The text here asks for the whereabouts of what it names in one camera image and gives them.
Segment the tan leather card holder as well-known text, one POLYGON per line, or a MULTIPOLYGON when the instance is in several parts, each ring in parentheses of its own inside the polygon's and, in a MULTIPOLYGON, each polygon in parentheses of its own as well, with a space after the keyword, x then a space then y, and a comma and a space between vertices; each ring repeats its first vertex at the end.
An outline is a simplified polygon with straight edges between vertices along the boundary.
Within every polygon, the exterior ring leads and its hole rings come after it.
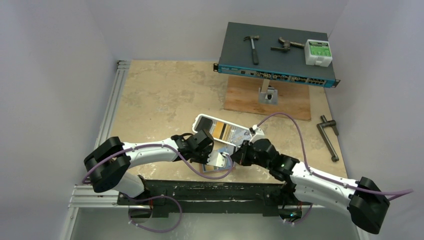
POLYGON ((224 167, 201 164, 199 171, 204 175, 211 175, 215 173, 227 172, 230 168, 231 164, 229 162, 227 162, 224 167))

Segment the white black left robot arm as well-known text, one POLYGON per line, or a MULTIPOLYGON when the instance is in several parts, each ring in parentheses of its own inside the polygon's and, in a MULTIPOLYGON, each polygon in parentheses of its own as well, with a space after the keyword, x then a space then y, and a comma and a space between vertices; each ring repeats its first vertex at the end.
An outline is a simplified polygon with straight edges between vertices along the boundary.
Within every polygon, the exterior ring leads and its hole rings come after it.
POLYGON ((96 193, 116 190, 142 205, 148 201, 149 191, 141 177, 129 173, 129 169, 155 162, 217 163, 219 158, 214 139, 205 130, 145 143, 122 142, 114 136, 85 157, 87 174, 82 181, 91 184, 96 193))

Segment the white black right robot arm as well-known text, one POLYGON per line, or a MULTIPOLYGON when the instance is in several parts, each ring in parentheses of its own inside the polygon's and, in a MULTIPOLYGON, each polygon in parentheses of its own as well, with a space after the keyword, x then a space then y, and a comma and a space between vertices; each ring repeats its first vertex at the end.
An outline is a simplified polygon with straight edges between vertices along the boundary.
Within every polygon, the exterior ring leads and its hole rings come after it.
POLYGON ((288 204, 298 200, 323 206, 349 215, 357 227, 370 234, 380 233, 390 202, 370 178, 348 179, 307 168, 299 159, 279 153, 266 138, 254 143, 245 140, 231 159, 241 166, 263 167, 285 182, 280 196, 288 204))

